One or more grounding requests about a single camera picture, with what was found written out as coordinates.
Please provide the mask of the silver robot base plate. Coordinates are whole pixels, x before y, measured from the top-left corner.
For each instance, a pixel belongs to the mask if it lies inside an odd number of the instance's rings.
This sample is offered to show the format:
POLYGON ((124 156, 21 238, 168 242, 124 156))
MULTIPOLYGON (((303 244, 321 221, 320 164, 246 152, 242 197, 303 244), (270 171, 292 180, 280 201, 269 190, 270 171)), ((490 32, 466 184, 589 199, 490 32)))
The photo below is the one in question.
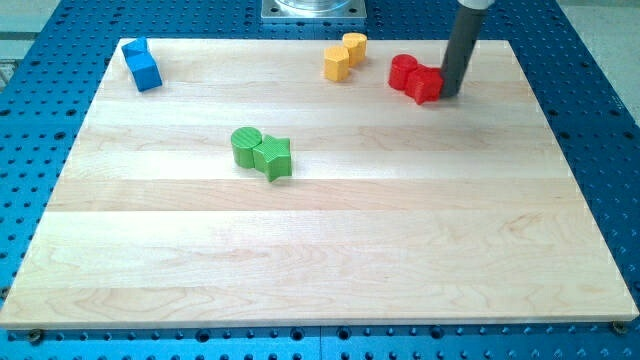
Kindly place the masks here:
POLYGON ((261 18, 293 19, 362 19, 366 17, 365 0, 262 0, 261 18))

